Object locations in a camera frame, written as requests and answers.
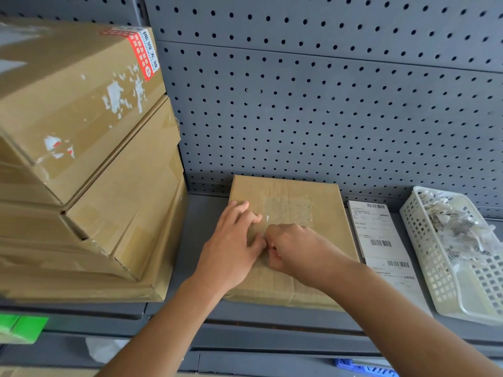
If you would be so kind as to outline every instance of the hand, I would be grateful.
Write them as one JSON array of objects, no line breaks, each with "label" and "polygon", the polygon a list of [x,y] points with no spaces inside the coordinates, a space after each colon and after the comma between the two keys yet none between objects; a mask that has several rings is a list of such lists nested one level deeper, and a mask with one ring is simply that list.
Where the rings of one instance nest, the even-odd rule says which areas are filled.
[{"label": "hand", "polygon": [[314,230],[297,224],[269,225],[269,267],[324,290],[345,266],[357,263]]},{"label": "hand", "polygon": [[248,228],[262,219],[262,215],[247,210],[248,205],[248,202],[237,205],[232,201],[225,208],[215,232],[203,246],[194,273],[222,296],[246,278],[266,247],[262,234],[257,234],[251,246],[247,246]]}]

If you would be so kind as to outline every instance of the pegboard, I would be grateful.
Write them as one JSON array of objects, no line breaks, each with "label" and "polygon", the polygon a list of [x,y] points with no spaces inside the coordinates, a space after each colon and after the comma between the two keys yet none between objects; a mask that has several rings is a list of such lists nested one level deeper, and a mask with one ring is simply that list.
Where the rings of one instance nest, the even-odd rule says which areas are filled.
[{"label": "pegboard", "polygon": [[0,0],[0,14],[103,24],[149,24],[144,0]]},{"label": "pegboard", "polygon": [[157,40],[503,71],[503,0],[146,0]]},{"label": "pegboard", "polygon": [[502,74],[187,43],[158,50],[189,183],[285,177],[400,202],[424,185],[498,217]]}]

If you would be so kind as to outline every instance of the forearm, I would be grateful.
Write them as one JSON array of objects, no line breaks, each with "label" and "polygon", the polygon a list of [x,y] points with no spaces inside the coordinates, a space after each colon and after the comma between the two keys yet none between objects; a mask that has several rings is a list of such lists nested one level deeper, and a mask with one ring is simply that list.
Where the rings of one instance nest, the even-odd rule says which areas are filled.
[{"label": "forearm", "polygon": [[367,266],[352,262],[337,272],[342,280],[326,283],[324,292],[355,319],[400,376],[503,374]]},{"label": "forearm", "polygon": [[208,283],[194,276],[187,279],[98,376],[175,375],[199,327],[221,297]]}]

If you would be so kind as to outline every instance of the blue plastic crate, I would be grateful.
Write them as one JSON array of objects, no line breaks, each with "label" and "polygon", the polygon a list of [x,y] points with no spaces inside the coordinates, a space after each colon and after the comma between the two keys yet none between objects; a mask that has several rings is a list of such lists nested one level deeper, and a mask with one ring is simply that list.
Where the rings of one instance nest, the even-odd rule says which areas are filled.
[{"label": "blue plastic crate", "polygon": [[379,377],[398,377],[398,374],[393,369],[361,367],[359,365],[353,364],[353,361],[350,358],[336,358],[335,364],[337,368],[350,370],[355,373],[374,375]]}]

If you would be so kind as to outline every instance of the right hand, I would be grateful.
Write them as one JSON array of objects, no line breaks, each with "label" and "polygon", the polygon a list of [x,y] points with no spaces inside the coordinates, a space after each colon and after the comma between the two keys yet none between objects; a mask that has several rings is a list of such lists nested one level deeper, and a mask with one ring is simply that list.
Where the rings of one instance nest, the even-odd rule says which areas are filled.
[{"label": "right hand", "polygon": [[323,290],[333,276],[355,263],[314,230],[297,224],[269,225],[266,230],[269,267]]}]

